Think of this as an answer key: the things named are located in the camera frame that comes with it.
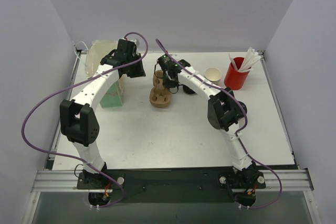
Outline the brown cardboard cup carrier stack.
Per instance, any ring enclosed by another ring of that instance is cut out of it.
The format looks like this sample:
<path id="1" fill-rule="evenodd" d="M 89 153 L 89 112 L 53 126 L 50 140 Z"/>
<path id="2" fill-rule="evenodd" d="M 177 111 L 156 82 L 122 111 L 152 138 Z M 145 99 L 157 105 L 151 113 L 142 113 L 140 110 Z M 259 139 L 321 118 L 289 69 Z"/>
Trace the brown cardboard cup carrier stack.
<path id="1" fill-rule="evenodd" d="M 172 101 L 172 93 L 163 86 L 163 71 L 155 70 L 153 75 L 153 88 L 149 100 L 155 108 L 167 108 Z"/>

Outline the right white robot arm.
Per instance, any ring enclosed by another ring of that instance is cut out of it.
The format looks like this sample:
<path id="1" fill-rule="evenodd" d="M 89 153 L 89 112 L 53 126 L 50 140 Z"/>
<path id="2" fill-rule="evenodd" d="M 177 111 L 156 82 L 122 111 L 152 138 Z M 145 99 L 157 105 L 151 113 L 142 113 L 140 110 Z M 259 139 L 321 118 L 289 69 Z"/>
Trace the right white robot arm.
<path id="1" fill-rule="evenodd" d="M 243 171 L 251 166 L 252 160 L 236 135 L 239 120 L 246 115 L 247 109 L 234 98 L 233 91 L 212 84 L 185 60 L 175 61 L 163 55 L 157 59 L 157 64 L 163 71 L 164 87 L 176 88 L 181 84 L 207 101 L 207 119 L 214 129 L 221 132 L 234 170 Z"/>

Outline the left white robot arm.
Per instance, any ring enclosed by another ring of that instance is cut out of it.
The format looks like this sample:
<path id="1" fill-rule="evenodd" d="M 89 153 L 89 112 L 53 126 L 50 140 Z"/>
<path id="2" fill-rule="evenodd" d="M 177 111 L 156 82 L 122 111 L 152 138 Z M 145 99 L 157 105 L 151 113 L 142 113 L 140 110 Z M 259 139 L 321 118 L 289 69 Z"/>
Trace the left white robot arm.
<path id="1" fill-rule="evenodd" d="M 100 126 L 95 110 L 100 101 L 125 74 L 130 78 L 144 77 L 145 71 L 138 53 L 138 40 L 119 39 L 116 49 L 100 61 L 95 77 L 70 101 L 60 104 L 61 133 L 77 149 L 83 163 L 84 179 L 96 188 L 106 185 L 107 165 L 100 156 L 96 143 Z"/>

